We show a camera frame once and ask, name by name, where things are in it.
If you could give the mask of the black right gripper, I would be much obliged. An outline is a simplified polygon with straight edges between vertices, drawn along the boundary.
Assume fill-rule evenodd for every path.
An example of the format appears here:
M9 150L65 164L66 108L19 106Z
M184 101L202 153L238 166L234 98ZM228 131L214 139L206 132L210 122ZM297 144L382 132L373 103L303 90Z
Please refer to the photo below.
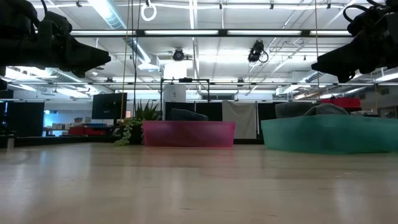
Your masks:
M311 68L328 73L346 83L358 70L362 74L377 68L397 67L397 0L385 0L383 4L368 0L371 7L353 4L347 8L362 10L350 18L346 10L343 17L349 22L347 31L354 39L331 52L321 55Z

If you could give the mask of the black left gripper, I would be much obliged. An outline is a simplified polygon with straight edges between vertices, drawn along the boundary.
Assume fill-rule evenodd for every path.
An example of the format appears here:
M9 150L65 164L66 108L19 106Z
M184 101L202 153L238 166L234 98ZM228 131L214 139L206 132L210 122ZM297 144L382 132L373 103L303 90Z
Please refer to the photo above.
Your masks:
M33 66L59 68L84 78L87 71L111 61L109 53L85 45L70 36L72 25L66 17L52 11L45 12L37 30L38 47Z

